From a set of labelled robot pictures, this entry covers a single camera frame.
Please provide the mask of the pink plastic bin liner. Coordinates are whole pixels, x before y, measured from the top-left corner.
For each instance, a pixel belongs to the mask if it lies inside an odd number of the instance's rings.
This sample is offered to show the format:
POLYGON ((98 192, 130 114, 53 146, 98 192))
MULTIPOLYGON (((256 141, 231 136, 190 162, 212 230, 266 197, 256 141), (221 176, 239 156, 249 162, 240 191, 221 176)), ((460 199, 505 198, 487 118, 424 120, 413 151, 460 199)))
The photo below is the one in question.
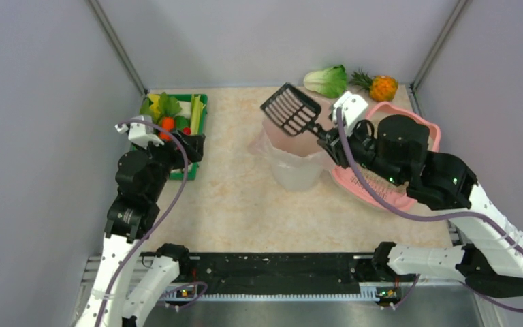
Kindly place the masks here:
POLYGON ((317 144, 317 137, 306 131, 298 136, 290 137, 276 127, 268 118, 263 118, 260 131, 249 143, 248 150, 253 155, 269 159, 270 154, 288 153, 296 163, 306 159, 318 164, 324 170, 331 170, 334 162, 330 156, 317 144))

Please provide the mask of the white trash bin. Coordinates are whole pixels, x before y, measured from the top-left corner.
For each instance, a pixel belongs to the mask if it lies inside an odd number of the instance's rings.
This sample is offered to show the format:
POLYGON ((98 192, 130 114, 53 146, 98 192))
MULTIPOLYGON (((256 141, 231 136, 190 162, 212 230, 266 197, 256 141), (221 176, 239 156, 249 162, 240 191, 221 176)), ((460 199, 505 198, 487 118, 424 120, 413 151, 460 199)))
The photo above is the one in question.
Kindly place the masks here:
POLYGON ((320 155, 299 157, 278 153, 269 159, 275 181, 288 191, 308 191, 315 186, 322 173, 320 155))

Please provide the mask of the black litter scoop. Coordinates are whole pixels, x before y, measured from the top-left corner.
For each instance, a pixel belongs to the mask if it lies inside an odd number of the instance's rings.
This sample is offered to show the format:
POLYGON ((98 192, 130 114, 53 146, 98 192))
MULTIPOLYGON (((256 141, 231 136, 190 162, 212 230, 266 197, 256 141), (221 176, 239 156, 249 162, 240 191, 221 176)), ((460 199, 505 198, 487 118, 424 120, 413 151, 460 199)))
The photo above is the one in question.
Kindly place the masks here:
POLYGON ((327 131, 317 122, 321 105, 307 94, 286 82, 260 105, 261 111, 289 137, 309 132, 325 140, 327 131))

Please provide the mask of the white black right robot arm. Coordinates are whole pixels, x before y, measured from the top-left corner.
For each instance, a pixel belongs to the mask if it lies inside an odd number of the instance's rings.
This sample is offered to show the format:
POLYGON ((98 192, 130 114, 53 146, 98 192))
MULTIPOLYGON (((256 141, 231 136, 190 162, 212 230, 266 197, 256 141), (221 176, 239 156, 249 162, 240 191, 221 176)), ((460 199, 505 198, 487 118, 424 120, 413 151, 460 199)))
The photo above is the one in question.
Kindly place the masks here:
POLYGON ((433 275, 453 279, 491 298, 523 296, 523 233, 488 198, 475 173, 455 155, 428 149, 430 128, 404 115, 377 125, 355 119, 350 125, 316 127, 318 144, 343 168, 350 168, 370 196, 390 212, 413 221, 454 224, 469 240, 444 249, 381 243, 374 265, 388 275, 433 275), (368 184, 370 170, 408 197, 427 206, 431 216, 391 205, 368 184))

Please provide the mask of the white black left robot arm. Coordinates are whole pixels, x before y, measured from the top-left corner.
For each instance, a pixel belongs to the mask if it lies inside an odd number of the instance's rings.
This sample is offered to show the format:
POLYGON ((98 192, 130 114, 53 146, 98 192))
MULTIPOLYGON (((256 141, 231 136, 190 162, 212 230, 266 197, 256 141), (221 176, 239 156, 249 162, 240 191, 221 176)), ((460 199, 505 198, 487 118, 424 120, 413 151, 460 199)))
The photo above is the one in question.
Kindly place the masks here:
POLYGON ((182 144, 136 146, 118 161, 115 180, 118 195, 110 206, 104 228, 101 261, 77 326, 143 326, 162 293, 180 274, 189 259, 182 245, 164 245, 141 282, 130 286, 146 237, 159 207, 157 200, 172 170, 202 160, 205 135, 175 131, 182 144))

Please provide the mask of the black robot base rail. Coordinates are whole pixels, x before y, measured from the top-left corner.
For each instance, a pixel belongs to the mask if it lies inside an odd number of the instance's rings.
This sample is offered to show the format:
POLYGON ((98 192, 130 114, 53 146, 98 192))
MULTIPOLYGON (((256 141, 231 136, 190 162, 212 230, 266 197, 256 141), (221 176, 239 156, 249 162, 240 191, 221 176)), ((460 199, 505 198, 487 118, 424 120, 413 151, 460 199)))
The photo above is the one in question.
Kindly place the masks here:
POLYGON ((375 268, 372 253, 191 253, 167 246, 141 258, 165 256, 180 264, 177 283, 201 281, 207 296, 362 295, 367 283, 396 287, 415 278, 375 268))

